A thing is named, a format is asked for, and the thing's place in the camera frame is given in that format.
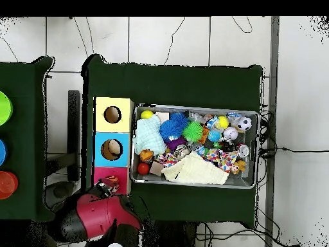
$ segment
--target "yellow box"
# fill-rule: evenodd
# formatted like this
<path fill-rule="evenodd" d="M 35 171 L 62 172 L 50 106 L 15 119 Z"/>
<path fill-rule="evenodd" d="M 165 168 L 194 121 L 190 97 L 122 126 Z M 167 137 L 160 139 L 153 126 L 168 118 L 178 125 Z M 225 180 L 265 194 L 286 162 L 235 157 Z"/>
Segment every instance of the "yellow box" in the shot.
<path fill-rule="evenodd" d="M 133 108 L 129 98 L 96 97 L 96 132 L 130 133 Z"/>

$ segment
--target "red ball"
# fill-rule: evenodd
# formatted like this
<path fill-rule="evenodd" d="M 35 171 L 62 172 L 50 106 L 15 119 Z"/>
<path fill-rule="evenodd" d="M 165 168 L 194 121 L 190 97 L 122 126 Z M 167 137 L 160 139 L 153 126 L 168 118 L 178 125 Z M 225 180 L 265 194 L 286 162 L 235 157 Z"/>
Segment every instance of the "red ball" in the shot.
<path fill-rule="evenodd" d="M 139 163 L 137 171 L 141 175 L 147 175 L 150 171 L 150 166 L 144 162 Z"/>

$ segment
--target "cream blanket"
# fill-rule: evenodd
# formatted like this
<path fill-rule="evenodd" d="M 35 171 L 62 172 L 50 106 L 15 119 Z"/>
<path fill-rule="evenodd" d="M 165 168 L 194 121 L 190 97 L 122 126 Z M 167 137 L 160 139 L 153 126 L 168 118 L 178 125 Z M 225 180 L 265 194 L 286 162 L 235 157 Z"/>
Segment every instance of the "cream blanket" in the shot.
<path fill-rule="evenodd" d="M 172 167 L 161 171 L 168 181 L 189 184 L 223 185 L 229 176 L 227 172 L 204 161 L 195 151 L 185 156 Z"/>

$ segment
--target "green table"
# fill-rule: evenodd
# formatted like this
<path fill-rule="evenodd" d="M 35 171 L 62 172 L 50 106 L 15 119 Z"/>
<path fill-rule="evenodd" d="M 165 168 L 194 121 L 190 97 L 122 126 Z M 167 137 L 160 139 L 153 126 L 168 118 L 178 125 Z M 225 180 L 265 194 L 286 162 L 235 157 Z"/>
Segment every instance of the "green table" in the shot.
<path fill-rule="evenodd" d="M 19 180 L 13 195 L 0 200 L 0 219 L 48 221 L 54 216 L 42 198 L 46 171 L 42 85 L 52 64 L 51 57 L 31 64 L 0 62 L 0 91 L 13 105 L 12 117 L 0 126 L 0 138 L 8 149 L 0 170 L 13 172 Z"/>
<path fill-rule="evenodd" d="M 261 66 L 250 68 L 106 64 L 91 55 L 82 67 L 82 177 L 91 186 L 93 97 L 130 98 L 136 103 L 260 110 Z M 135 211 L 165 221 L 238 221 L 254 226 L 256 189 L 201 188 L 133 183 Z"/>

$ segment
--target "gray bin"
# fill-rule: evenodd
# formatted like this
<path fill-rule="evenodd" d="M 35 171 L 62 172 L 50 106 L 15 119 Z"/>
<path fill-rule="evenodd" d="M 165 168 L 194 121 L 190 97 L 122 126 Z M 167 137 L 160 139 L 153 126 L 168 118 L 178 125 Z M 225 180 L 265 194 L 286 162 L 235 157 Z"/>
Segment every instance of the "gray bin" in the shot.
<path fill-rule="evenodd" d="M 239 133 L 235 142 L 245 143 L 250 150 L 248 158 L 244 158 L 246 161 L 245 172 L 239 172 L 239 174 L 230 174 L 228 179 L 223 185 L 214 184 L 191 184 L 191 183 L 175 183 L 166 180 L 165 176 L 156 176 L 155 174 L 147 174 L 142 176 L 138 174 L 137 167 L 140 163 L 139 155 L 135 153 L 134 144 L 131 145 L 131 161 L 130 161 L 130 178 L 135 183 L 155 183 L 155 184 L 168 184 L 168 185 L 184 185 L 194 187 L 217 187 L 217 188 L 239 188 L 239 189 L 251 189 L 257 182 L 258 172 L 258 149 L 259 149 L 259 135 L 260 135 L 260 115 L 257 112 L 252 111 L 235 111 L 235 110 L 222 110 L 222 109 L 210 109 L 210 108 L 195 108 L 195 107 L 181 107 L 181 106 L 168 106 L 168 105 L 146 105 L 138 104 L 134 108 L 134 119 L 132 128 L 132 137 L 136 135 L 136 122 L 140 119 L 141 113 L 144 110 L 151 110 L 152 112 L 169 112 L 178 113 L 185 112 L 187 110 L 193 113 L 215 114 L 217 116 L 226 115 L 228 112 L 237 112 L 242 116 L 249 117 L 252 122 L 252 127 L 245 133 Z"/>

